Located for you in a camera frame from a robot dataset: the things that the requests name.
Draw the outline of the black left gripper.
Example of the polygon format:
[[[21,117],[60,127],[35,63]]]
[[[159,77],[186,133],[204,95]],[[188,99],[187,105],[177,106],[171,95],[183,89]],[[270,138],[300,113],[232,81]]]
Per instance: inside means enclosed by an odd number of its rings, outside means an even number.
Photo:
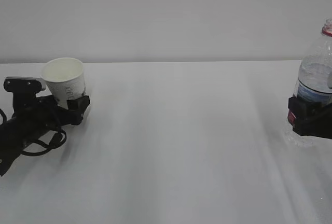
[[[35,94],[13,95],[13,116],[10,119],[10,143],[41,144],[40,137],[53,131],[49,143],[64,144],[67,139],[63,125],[80,125],[90,105],[84,95],[67,100],[67,109],[58,106],[52,95],[37,97]]]

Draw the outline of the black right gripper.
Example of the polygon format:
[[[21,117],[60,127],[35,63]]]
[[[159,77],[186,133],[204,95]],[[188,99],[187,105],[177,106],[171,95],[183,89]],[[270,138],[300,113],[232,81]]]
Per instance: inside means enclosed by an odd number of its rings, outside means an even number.
[[[292,96],[288,99],[287,119],[299,136],[331,139],[331,104],[322,105]]]

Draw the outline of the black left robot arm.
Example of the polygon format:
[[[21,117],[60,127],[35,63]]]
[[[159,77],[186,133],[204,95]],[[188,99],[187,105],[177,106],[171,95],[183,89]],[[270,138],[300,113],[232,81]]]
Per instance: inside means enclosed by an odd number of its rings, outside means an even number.
[[[57,149],[67,141],[65,125],[80,125],[90,105],[85,95],[68,100],[68,108],[57,104],[52,95],[36,97],[14,111],[1,124],[1,176],[21,155],[38,157]]]

